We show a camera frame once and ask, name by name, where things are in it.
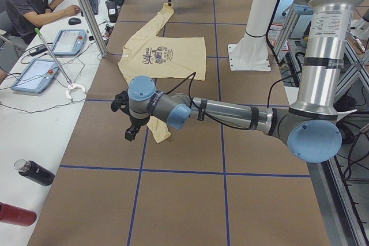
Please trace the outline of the cream long sleeve shirt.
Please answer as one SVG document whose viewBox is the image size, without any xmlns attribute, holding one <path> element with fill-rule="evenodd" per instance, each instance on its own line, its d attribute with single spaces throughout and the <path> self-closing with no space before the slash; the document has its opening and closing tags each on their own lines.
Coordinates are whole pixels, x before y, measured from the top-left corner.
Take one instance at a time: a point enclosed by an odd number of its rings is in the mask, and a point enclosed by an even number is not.
<svg viewBox="0 0 369 246">
<path fill-rule="evenodd" d="M 203 37 L 167 38 L 158 32 L 174 14 L 164 3 L 162 9 L 123 46 L 119 69 L 129 85 L 127 94 L 132 118 L 148 120 L 156 142 L 180 130 L 191 114 L 190 98 L 170 96 L 156 88 L 156 78 L 181 78 L 192 75 L 203 81 L 206 76 L 206 47 Z"/>
</svg>

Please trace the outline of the black computer mouse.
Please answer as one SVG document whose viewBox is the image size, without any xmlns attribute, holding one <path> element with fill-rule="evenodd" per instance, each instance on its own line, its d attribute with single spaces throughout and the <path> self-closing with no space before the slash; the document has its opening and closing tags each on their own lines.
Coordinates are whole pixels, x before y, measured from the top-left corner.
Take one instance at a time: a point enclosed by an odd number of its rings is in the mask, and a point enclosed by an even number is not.
<svg viewBox="0 0 369 246">
<path fill-rule="evenodd" d="M 80 23 L 81 23 L 81 19 L 77 18 L 77 17 L 71 17 L 68 20 L 69 25 L 77 25 L 77 24 L 80 24 Z"/>
</svg>

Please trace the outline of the upper blue teach pendant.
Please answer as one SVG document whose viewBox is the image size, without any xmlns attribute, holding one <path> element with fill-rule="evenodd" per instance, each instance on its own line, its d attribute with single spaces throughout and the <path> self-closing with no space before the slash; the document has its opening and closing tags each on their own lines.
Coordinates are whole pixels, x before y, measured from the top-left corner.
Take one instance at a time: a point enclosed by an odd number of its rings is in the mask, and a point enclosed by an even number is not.
<svg viewBox="0 0 369 246">
<path fill-rule="evenodd" d="M 75 56 L 83 48 L 86 41 L 84 29 L 60 30 L 51 47 L 55 56 Z"/>
</svg>

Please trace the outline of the blue teach pendant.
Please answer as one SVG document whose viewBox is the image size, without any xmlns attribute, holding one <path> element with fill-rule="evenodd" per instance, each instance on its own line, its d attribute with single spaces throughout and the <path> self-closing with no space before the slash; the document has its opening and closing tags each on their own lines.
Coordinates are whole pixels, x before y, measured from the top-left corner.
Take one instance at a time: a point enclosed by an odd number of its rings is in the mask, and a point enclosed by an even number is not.
<svg viewBox="0 0 369 246">
<path fill-rule="evenodd" d="M 84 29 L 60 30 L 51 47 L 55 56 L 75 56 L 83 48 L 86 41 Z"/>
<path fill-rule="evenodd" d="M 35 58 L 25 68 L 11 87 L 11 90 L 27 93 L 42 93 L 59 71 L 54 60 Z"/>
</svg>

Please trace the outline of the lower blue teach pendant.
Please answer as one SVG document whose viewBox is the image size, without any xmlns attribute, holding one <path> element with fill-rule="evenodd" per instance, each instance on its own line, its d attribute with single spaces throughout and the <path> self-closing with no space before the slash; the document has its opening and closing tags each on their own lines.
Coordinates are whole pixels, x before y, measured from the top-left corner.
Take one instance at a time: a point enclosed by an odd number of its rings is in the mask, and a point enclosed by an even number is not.
<svg viewBox="0 0 369 246">
<path fill-rule="evenodd" d="M 11 90 L 27 93 L 42 93 L 59 71 L 54 60 L 35 58 L 25 68 L 11 87 Z"/>
</svg>

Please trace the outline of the black water bottle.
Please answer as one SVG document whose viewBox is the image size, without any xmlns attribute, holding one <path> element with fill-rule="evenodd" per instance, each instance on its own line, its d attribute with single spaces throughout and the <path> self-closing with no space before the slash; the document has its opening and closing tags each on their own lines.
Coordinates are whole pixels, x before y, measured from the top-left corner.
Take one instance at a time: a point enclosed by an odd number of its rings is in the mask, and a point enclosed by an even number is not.
<svg viewBox="0 0 369 246">
<path fill-rule="evenodd" d="M 19 159 L 14 163 L 18 174 L 34 181 L 42 186 L 49 186 L 54 181 L 55 175 L 32 160 Z"/>
</svg>

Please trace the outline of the person in grey shirt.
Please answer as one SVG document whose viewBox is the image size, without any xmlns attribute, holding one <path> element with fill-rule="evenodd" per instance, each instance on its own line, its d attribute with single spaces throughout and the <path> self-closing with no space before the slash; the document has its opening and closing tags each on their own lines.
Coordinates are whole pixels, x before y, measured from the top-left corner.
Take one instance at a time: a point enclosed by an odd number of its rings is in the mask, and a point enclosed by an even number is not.
<svg viewBox="0 0 369 246">
<path fill-rule="evenodd" d="M 35 28 L 81 12 L 77 5 L 63 10 L 55 8 L 64 0 L 4 0 L 8 16 L 23 41 L 29 44 L 36 36 Z"/>
</svg>

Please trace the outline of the red water bottle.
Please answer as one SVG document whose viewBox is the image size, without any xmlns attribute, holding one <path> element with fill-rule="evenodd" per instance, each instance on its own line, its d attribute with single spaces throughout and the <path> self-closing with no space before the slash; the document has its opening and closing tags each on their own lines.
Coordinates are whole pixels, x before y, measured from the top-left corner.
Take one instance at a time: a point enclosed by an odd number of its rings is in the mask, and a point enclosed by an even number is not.
<svg viewBox="0 0 369 246">
<path fill-rule="evenodd" d="M 1 222 L 19 226 L 31 226 L 37 219 L 34 211 L 1 203 Z"/>
</svg>

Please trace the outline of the aluminium frame post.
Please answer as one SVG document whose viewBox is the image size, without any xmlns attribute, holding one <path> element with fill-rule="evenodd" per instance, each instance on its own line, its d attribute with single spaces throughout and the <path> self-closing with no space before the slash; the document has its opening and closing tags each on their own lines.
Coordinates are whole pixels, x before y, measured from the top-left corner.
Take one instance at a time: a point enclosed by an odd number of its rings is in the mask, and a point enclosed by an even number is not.
<svg viewBox="0 0 369 246">
<path fill-rule="evenodd" d="M 103 37 L 100 33 L 99 26 L 97 24 L 97 21 L 95 19 L 95 15 L 93 14 L 93 10 L 91 8 L 91 5 L 88 0 L 78 0 L 78 3 L 81 6 L 81 10 L 84 14 L 84 17 L 87 21 L 87 24 L 89 26 L 89 30 L 95 40 L 95 43 L 98 47 L 98 50 L 100 52 L 100 55 L 102 58 L 104 58 L 107 55 L 107 47 L 103 40 Z"/>
</svg>

